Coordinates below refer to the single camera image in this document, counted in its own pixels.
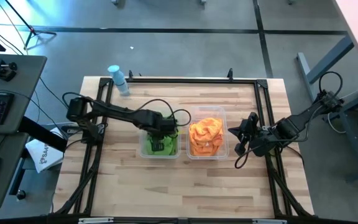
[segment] water bottle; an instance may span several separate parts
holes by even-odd
[[[107,69],[114,81],[114,84],[117,86],[117,89],[120,92],[121,96],[129,96],[128,83],[125,80],[125,75],[119,70],[118,65],[111,65]]]

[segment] gray floor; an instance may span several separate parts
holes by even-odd
[[[33,25],[65,27],[152,27],[256,29],[252,0],[126,0],[116,8],[110,0],[15,1],[18,11]],[[345,30],[331,1],[259,0],[265,29]],[[0,24],[9,21],[0,11]],[[12,29],[0,27],[9,40],[21,45]],[[42,41],[29,53],[46,55],[42,74],[57,94],[79,91],[85,75],[107,75],[106,68],[119,64],[126,73],[150,76],[222,77],[229,68],[236,77],[266,77],[257,34],[122,34],[58,33]],[[310,105],[295,56],[304,52],[310,66],[332,48],[340,35],[266,35],[275,78],[283,78],[291,111],[299,113]],[[339,96],[358,90],[358,53],[349,52],[333,69],[344,77]],[[323,87],[336,90],[335,77],[324,78]],[[56,121],[65,121],[65,110],[42,84],[37,87],[42,108]],[[36,119],[38,110],[29,106],[27,116]],[[41,115],[40,123],[50,123]],[[347,184],[344,176],[358,172],[358,164],[345,135],[335,133],[320,119],[313,121],[310,139],[301,143],[305,171],[315,213],[323,218],[358,221],[358,182]],[[26,172],[21,188],[27,201],[7,196],[2,217],[41,215],[49,211],[57,173]]]

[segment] orange cloth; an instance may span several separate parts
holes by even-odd
[[[222,119],[205,118],[189,127],[193,156],[214,156],[223,144]]]

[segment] metal stand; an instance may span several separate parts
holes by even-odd
[[[27,117],[23,117],[22,122],[20,123],[18,132],[28,133],[35,139],[48,144],[49,146],[54,147],[55,149],[65,152],[67,140],[57,136],[54,133],[51,133],[47,129],[43,128],[41,125],[37,124],[35,121]]]
[[[9,5],[9,7],[11,7],[11,9],[16,13],[17,16],[19,16],[19,18],[23,21],[23,23],[25,24],[25,26],[27,26],[27,28],[29,28],[30,33],[29,36],[27,37],[27,40],[24,44],[24,50],[27,49],[27,46],[30,42],[31,37],[36,36],[38,34],[52,34],[52,35],[56,35],[55,32],[49,32],[49,31],[41,31],[41,30],[35,30],[32,26],[30,26],[28,23],[26,23],[26,21],[23,19],[23,17],[16,11],[16,9],[11,5],[11,3],[8,0],[5,0],[6,3]]]
[[[326,54],[312,70],[310,70],[308,62],[306,61],[305,55],[303,53],[298,53],[296,59],[300,65],[300,69],[306,84],[306,88],[309,93],[309,97],[313,102],[317,97],[318,91],[315,89],[313,84],[325,73],[327,72],[336,62],[338,62],[345,54],[347,54],[354,44],[349,37],[346,35],[342,40],[340,40],[334,48],[332,48],[328,54]]]
[[[344,105],[342,107],[342,109],[340,110],[340,112],[334,113],[332,116],[329,117],[329,119],[330,120],[334,120],[337,118],[341,119],[342,125],[346,131],[347,138],[351,142],[351,147],[352,147],[354,154],[356,155],[356,159],[358,161],[358,136],[354,132],[354,130],[352,130],[351,125],[348,120],[348,115],[347,115],[347,112],[349,112],[350,110],[354,110],[356,108],[358,108],[358,98],[356,98],[353,101],[349,102],[348,104]],[[345,180],[346,180],[346,182],[354,182],[354,181],[358,180],[358,174],[348,175],[348,176],[346,176]]]

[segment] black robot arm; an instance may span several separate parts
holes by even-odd
[[[161,140],[165,136],[176,134],[177,121],[174,116],[164,118],[161,113],[152,110],[130,110],[120,106],[110,105],[102,101],[95,101],[88,97],[77,97],[70,101],[67,119],[76,122],[95,142],[101,140],[99,128],[91,122],[93,118],[105,116],[134,124],[137,128],[147,131],[152,137],[152,150],[163,150]]]
[[[241,142],[237,144],[235,151],[239,156],[243,155],[246,153],[244,146],[249,142],[249,151],[261,157],[275,147],[283,148],[291,142],[305,141],[308,139],[308,131],[304,139],[298,138],[306,125],[317,115],[339,111],[342,104],[343,101],[333,92],[323,90],[308,109],[300,114],[283,118],[266,129],[257,127],[259,118],[255,113],[251,113],[248,119],[242,120],[239,127],[229,128],[229,131]]]

